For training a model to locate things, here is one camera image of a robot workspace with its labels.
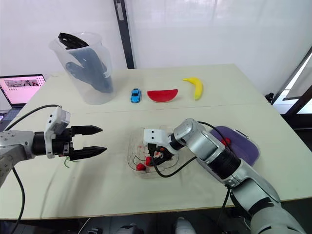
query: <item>yellow banana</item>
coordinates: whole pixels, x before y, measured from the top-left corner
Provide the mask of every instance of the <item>yellow banana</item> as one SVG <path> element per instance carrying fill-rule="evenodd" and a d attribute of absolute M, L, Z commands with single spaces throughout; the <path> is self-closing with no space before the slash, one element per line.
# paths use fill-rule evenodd
<path fill-rule="evenodd" d="M 194 99 L 198 100 L 201 97 L 201 94 L 203 92 L 203 84 L 201 83 L 200 79 L 197 77 L 190 77 L 183 79 L 184 81 L 188 81 L 195 85 L 195 91 L 194 91 Z"/>

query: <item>black pole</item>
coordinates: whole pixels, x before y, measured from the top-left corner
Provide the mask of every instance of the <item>black pole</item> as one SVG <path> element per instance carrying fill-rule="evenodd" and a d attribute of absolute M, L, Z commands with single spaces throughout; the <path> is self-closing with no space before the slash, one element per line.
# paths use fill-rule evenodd
<path fill-rule="evenodd" d="M 127 67 L 128 69 L 134 69 L 135 65 L 134 65 L 132 49 L 131 49 L 125 1 L 124 0 L 113 0 L 113 1 L 115 5 L 116 17 L 117 17 L 118 26 L 119 26 L 123 52 L 126 57 Z"/>

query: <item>white table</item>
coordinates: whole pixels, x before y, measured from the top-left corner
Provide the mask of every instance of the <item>white table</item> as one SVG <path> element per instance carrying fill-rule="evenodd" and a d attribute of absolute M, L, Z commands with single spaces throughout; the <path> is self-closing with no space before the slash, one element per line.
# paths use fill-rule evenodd
<path fill-rule="evenodd" d="M 181 81 L 190 76 L 203 80 L 199 101 L 193 100 L 192 85 Z M 45 104 L 61 104 L 72 113 L 70 125 L 103 128 L 96 135 L 75 136 L 76 149 L 108 148 L 80 163 L 69 162 L 70 168 L 63 165 L 64 158 L 57 157 L 38 156 L 19 163 L 16 169 L 26 190 L 24 219 L 220 207 L 226 189 L 196 162 L 174 177 L 152 179 L 138 177 L 127 164 L 132 130 L 155 124 L 175 127 L 188 117 L 249 135 L 261 152 L 254 168 L 282 200 L 312 196 L 312 187 L 307 186 L 312 177 L 312 153 L 234 65 L 127 70 L 113 77 L 119 90 L 104 105 L 84 104 L 68 76 L 59 74 L 50 77 L 22 110 L 21 115 Z M 130 91 L 136 87 L 143 91 L 142 101 L 131 104 Z M 171 88 L 179 89 L 172 102 L 154 103 L 146 97 L 146 90 Z M 15 129 L 42 131 L 52 110 L 31 115 Z M 0 218 L 16 218 L 20 201 L 20 188 L 11 173 L 0 189 Z"/>

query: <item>blue toy car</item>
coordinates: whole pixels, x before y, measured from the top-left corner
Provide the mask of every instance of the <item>blue toy car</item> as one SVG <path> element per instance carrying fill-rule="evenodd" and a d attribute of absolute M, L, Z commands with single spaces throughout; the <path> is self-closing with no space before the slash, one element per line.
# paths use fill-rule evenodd
<path fill-rule="evenodd" d="M 132 103 L 139 103 L 141 101 L 141 90 L 140 89 L 133 89 L 131 91 L 130 101 Z"/>

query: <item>purple cutting board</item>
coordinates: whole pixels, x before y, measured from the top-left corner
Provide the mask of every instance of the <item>purple cutting board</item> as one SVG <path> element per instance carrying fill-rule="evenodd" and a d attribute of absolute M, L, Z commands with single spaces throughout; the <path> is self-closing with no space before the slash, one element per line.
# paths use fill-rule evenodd
<path fill-rule="evenodd" d="M 256 145 L 231 128 L 226 126 L 217 126 L 216 128 L 224 135 L 224 137 L 231 140 L 230 147 L 233 149 L 236 156 L 242 158 L 249 165 L 253 166 L 259 158 L 259 150 Z M 212 129 L 210 133 L 219 141 L 222 140 L 222 137 L 215 130 Z"/>

